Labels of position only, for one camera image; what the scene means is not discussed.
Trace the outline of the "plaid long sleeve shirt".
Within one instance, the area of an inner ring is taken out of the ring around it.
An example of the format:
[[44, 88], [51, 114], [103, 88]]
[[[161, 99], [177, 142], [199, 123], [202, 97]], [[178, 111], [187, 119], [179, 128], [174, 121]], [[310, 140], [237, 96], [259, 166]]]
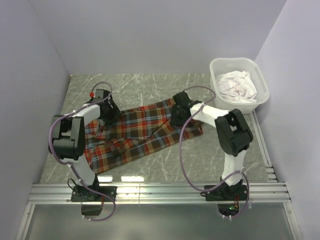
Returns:
[[192, 120], [182, 132], [171, 124], [173, 98], [123, 110], [111, 124], [93, 120], [85, 126], [84, 156], [95, 174], [101, 174], [155, 153], [180, 140], [203, 134], [202, 123]]

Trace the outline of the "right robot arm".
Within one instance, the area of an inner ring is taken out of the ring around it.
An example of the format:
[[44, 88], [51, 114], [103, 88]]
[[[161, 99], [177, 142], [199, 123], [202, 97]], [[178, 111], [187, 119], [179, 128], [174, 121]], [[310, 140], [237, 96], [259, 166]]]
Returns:
[[254, 139], [242, 112], [239, 109], [222, 110], [198, 100], [192, 101], [185, 91], [174, 95], [173, 100], [175, 104], [172, 107], [171, 121], [175, 125], [182, 126], [179, 147], [182, 147], [187, 125], [191, 120], [197, 120], [216, 129], [220, 147], [224, 151], [224, 169], [220, 183], [211, 188], [201, 189], [188, 178], [180, 150], [179, 162], [185, 180], [201, 193], [210, 193], [219, 189], [224, 199], [233, 199], [243, 186], [243, 180], [248, 181], [243, 172], [243, 164], [247, 150]]

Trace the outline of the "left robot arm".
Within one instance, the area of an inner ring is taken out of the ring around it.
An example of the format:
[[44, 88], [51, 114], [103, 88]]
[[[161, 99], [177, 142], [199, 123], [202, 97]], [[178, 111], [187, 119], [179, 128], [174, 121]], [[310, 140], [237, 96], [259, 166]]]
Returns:
[[121, 111], [108, 90], [97, 89], [91, 99], [79, 110], [66, 115], [55, 115], [49, 130], [49, 152], [62, 165], [70, 167], [82, 186], [83, 195], [89, 201], [96, 201], [101, 195], [97, 175], [91, 170], [85, 158], [85, 126], [97, 120], [101, 126], [110, 125]]

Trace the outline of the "white shirt in basket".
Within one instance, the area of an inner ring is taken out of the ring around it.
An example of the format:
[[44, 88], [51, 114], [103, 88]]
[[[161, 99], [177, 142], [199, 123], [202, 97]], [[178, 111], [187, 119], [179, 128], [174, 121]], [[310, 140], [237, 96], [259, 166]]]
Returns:
[[232, 71], [215, 77], [218, 92], [222, 98], [231, 103], [256, 103], [257, 89], [248, 71]]

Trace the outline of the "white plastic basket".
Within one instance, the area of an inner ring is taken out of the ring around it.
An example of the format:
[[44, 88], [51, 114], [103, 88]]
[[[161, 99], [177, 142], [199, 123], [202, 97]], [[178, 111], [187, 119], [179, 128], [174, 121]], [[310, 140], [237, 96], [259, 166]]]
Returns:
[[250, 114], [270, 98], [261, 69], [249, 58], [215, 58], [209, 69], [210, 87], [216, 93], [214, 103], [218, 109], [239, 109]]

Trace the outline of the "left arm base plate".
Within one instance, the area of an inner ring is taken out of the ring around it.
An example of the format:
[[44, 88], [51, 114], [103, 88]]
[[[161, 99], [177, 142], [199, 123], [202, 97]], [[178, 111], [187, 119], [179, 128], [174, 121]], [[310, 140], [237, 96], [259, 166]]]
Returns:
[[71, 202], [111, 202], [114, 201], [117, 194], [116, 186], [100, 186], [98, 192], [109, 196], [111, 199], [97, 193], [87, 190], [85, 187], [77, 185], [72, 189]]

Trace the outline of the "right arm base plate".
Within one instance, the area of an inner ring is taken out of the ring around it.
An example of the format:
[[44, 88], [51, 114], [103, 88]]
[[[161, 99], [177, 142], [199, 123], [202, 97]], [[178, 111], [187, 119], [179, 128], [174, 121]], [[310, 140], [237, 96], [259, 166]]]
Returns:
[[248, 197], [248, 187], [244, 184], [232, 185], [223, 184], [218, 188], [208, 191], [213, 185], [205, 185], [205, 191], [201, 192], [200, 195], [205, 197], [207, 202], [223, 202], [223, 201], [245, 201]]

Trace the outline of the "black box under rail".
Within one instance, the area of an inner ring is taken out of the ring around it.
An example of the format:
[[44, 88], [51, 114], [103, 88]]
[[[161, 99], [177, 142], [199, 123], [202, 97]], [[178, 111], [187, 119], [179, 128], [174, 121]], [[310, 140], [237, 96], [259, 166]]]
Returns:
[[82, 204], [80, 207], [81, 214], [85, 217], [99, 216], [102, 212], [103, 206], [103, 201], [100, 201], [98, 204]]

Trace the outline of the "aluminium rail frame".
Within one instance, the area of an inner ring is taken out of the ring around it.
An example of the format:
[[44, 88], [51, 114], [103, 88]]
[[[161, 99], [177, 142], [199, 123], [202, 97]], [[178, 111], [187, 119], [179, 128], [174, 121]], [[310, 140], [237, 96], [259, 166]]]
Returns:
[[184, 180], [176, 146], [144, 157], [99, 180], [116, 186], [116, 203], [107, 203], [105, 221], [81, 217], [71, 202], [71, 171], [47, 158], [40, 182], [31, 188], [18, 240], [301, 240], [289, 190], [273, 168], [255, 112], [248, 116], [255, 140], [245, 161], [249, 205], [235, 219], [221, 216]]

